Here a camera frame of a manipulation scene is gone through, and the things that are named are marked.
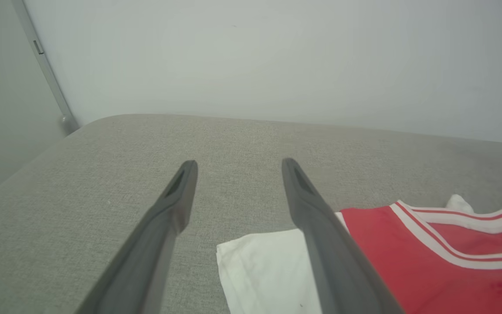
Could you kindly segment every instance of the white fabric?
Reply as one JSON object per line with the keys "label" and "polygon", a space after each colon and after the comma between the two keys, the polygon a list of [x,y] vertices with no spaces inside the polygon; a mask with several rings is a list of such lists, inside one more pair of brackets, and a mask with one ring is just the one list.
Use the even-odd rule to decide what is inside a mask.
{"label": "white fabric", "polygon": [[[464,203],[449,201],[447,207],[465,212],[471,209]],[[343,222],[340,212],[336,216]],[[250,234],[219,244],[217,263],[231,314],[322,313],[299,229]]]}

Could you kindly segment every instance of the white backdrop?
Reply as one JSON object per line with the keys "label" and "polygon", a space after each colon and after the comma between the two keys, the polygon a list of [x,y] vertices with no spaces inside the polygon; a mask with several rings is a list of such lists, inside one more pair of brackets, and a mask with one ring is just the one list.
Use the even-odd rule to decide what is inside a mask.
{"label": "white backdrop", "polygon": [[502,1],[26,6],[81,124],[178,113],[502,141]]}

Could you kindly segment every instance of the red and white shirt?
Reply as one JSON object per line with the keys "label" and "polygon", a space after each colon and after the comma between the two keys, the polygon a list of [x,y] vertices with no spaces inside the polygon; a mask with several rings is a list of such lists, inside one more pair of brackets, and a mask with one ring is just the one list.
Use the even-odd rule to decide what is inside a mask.
{"label": "red and white shirt", "polygon": [[[502,209],[478,215],[402,201],[336,216],[407,314],[502,314]],[[299,230],[217,246],[231,314],[320,314]]]}
{"label": "red and white shirt", "polygon": [[502,313],[502,209],[477,215],[397,201],[337,217],[406,313]]}

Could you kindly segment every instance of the gray fabric surface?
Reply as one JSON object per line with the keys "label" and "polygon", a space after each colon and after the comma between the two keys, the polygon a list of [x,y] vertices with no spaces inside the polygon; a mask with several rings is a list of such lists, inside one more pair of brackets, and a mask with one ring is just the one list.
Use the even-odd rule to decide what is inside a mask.
{"label": "gray fabric surface", "polygon": [[292,229],[281,159],[333,209],[402,199],[502,207],[502,143],[345,127],[125,115],[66,137],[0,186],[0,313],[73,312],[177,168],[199,163],[162,313],[227,313],[216,245]]}

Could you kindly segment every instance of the wall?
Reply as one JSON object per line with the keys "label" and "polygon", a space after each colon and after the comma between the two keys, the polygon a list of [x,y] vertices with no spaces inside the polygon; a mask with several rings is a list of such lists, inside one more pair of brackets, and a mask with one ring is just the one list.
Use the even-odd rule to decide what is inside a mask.
{"label": "wall", "polygon": [[502,141],[502,1],[26,5],[80,123],[179,113]]}
{"label": "wall", "polygon": [[0,1],[0,183],[64,134],[10,1]]}

